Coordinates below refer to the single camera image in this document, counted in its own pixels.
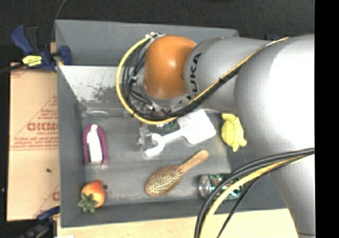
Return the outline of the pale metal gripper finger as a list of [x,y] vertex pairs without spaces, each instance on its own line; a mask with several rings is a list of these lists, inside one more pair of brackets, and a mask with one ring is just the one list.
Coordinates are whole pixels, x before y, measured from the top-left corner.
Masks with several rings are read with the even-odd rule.
[[139,150],[141,152],[144,152],[147,149],[149,149],[149,140],[139,138],[138,141],[137,141],[137,146],[139,147]]
[[148,125],[141,125],[139,128],[140,138],[146,139],[151,137],[152,132],[149,130]]

